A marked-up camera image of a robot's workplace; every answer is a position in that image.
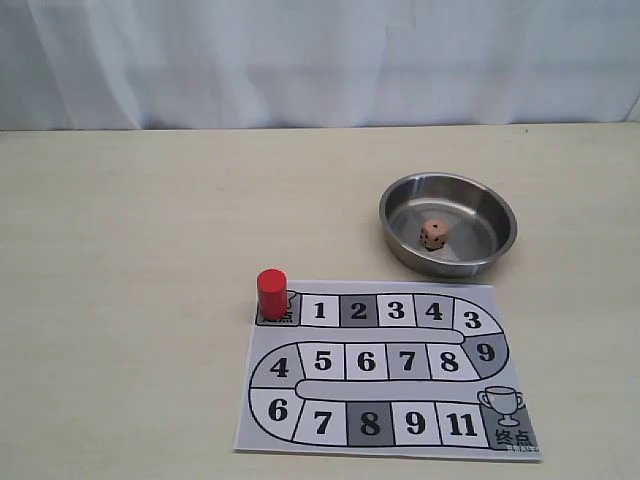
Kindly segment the red cylinder game piece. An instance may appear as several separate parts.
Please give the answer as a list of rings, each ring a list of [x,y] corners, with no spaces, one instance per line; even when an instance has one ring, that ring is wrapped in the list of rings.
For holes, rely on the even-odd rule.
[[[286,275],[278,269],[262,271],[256,280],[258,306],[267,320],[278,320],[288,309]]]

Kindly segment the wooden die black pips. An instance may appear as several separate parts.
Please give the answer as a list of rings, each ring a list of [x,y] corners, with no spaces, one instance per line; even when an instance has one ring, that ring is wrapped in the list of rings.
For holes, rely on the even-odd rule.
[[[421,227],[420,242],[429,251],[441,249],[448,240],[448,227],[436,219],[427,220]]]

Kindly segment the stainless steel round bowl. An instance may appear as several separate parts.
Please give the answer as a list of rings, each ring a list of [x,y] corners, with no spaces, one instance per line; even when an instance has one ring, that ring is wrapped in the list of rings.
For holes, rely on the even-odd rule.
[[[518,224],[510,205],[482,183],[451,173],[405,176],[386,188],[379,201],[384,239],[410,269],[432,277],[471,278],[491,268],[513,246]],[[448,227],[448,240],[429,251],[420,242],[431,219]]]

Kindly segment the printed paper game board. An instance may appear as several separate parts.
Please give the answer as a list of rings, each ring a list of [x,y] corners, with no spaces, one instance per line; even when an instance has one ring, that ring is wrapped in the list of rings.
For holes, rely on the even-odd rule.
[[[489,285],[291,281],[257,315],[234,447],[537,462]]]

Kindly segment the white backdrop curtain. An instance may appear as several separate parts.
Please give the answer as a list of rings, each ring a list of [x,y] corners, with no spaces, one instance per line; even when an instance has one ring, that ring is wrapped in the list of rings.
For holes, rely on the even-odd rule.
[[[5,1],[5,130],[635,122],[635,1]]]

